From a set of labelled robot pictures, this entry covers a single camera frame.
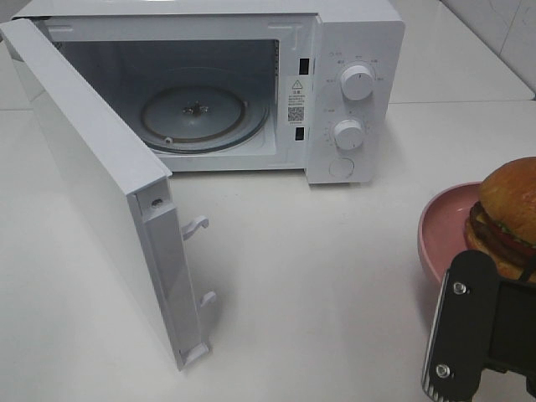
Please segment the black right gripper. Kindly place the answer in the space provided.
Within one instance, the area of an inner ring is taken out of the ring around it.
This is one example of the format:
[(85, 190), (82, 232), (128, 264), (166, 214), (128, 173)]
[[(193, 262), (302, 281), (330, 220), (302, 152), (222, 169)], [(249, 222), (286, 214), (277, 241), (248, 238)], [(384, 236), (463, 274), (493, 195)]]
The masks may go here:
[(481, 371), (519, 374), (526, 392), (535, 396), (535, 285), (481, 279), (475, 282), (475, 292), (484, 297), (487, 315)]

